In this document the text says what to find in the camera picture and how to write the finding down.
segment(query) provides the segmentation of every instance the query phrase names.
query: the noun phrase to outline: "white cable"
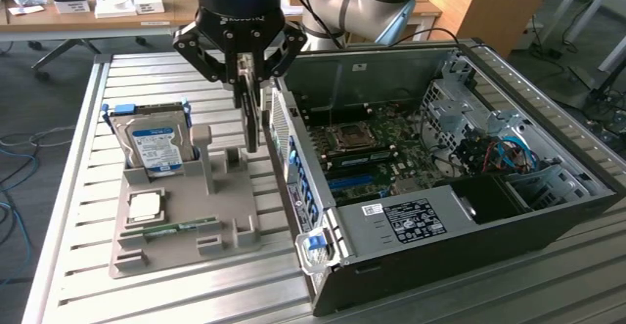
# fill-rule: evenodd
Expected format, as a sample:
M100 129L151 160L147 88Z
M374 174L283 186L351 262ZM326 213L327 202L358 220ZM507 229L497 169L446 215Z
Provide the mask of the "white cable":
M37 143L37 141L41 140L44 137L47 137L51 133L56 133L56 132L61 132L67 130L75 130L75 129L76 129L76 125L52 128L49 130L37 132L35 135L28 137L28 140L13 142L13 143L4 142L0 139L0 145L5 147L16 147L16 146L24 146L25 144L29 144L31 146L40 146L41 148L59 147L59 146L63 146L64 144L71 143L71 139L63 142L56 142L56 143L49 143L49 144L40 144Z

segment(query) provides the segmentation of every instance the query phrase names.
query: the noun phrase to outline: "slotted worktable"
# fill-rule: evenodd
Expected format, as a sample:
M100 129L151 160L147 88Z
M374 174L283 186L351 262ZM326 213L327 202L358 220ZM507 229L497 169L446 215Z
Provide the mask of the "slotted worktable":
M566 135L623 179L623 161L487 50L478 53ZM479 84L478 91L497 108L510 105L489 84ZM211 149L243 146L240 113L232 107L231 92L204 81L179 55L97 59L24 323L607 323L626 317L623 203L570 230L542 251L338 315L311 317L266 146L248 155L260 251L111 279L107 267L123 152L101 122L99 108L103 102L111 106L152 104L182 97L192 103L194 124L211 124Z

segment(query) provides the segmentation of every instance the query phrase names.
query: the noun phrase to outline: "green circuit board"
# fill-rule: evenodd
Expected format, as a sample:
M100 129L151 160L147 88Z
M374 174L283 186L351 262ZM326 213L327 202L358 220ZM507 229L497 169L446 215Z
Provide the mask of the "green circuit board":
M406 108L392 103L371 106L370 109L371 115L366 120L310 127L320 165L326 169L326 178L339 206L359 202L359 199L367 196L374 199L376 195L384 197L431 188L435 182L446 176L434 164L431 152L415 134L419 128L410 118L414 110L407 111ZM359 144L359 147L346 146L350 137L344 139L338 136L340 130L362 133L358 139L347 142ZM388 150L391 156L384 161L366 161L347 167L327 164L326 156L330 152L338 152L342 149L344 149L342 154L350 156L343 161L364 161L366 158L360 157L367 157L368 154L360 152L371 148L367 144L380 149L392 147ZM364 177L368 182L354 187L332 188L335 179L351 177Z

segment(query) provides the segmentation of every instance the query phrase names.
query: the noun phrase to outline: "hard drive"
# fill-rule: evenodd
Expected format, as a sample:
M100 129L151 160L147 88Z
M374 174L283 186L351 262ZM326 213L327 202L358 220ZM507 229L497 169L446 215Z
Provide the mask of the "hard drive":
M108 123L124 151L128 168L145 168L149 177L176 174L196 159L191 143L191 107L186 100L151 106L123 104L108 113Z

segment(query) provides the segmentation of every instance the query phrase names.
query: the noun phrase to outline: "motherboard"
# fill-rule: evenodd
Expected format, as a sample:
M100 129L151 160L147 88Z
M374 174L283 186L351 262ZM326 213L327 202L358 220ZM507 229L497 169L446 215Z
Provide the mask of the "motherboard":
M419 140L411 106L364 105L304 121L338 206L428 189L446 176Z

